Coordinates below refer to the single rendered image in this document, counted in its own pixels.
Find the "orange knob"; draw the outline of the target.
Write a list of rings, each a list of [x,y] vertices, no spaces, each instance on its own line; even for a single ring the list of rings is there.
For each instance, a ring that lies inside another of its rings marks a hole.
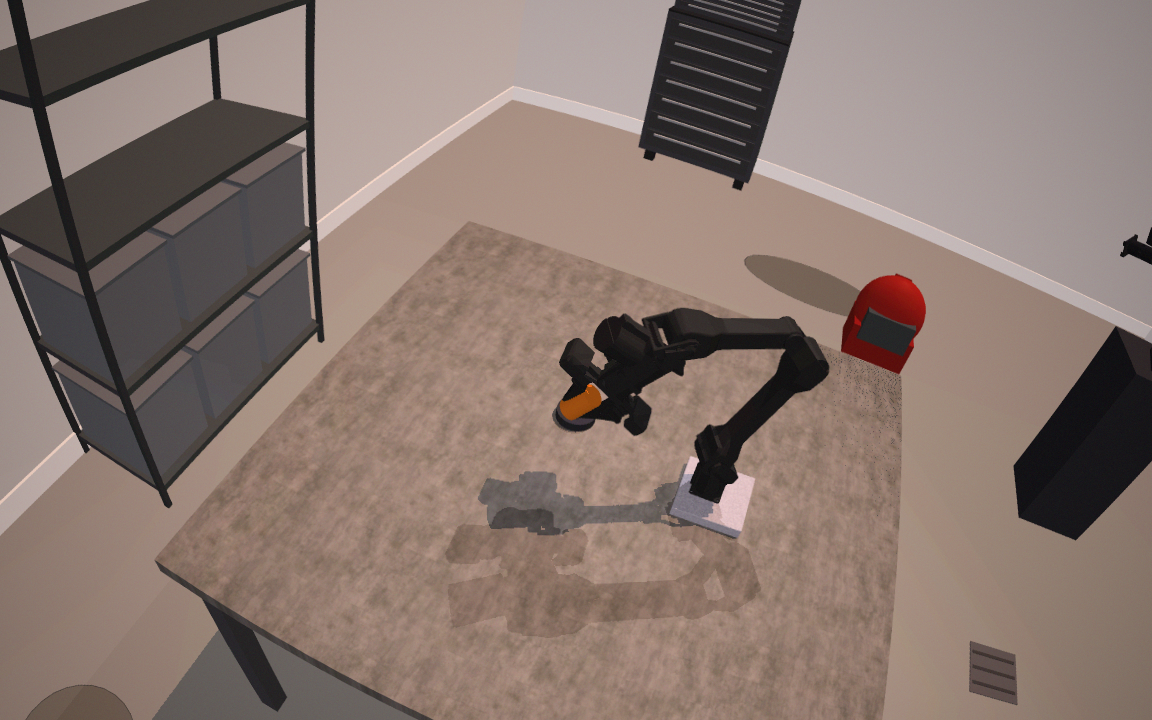
[[[593,410],[594,407],[602,406],[602,395],[594,386],[588,384],[588,388],[582,395],[576,397],[570,397],[568,401],[561,400],[561,414],[568,420],[575,420],[584,414]]]

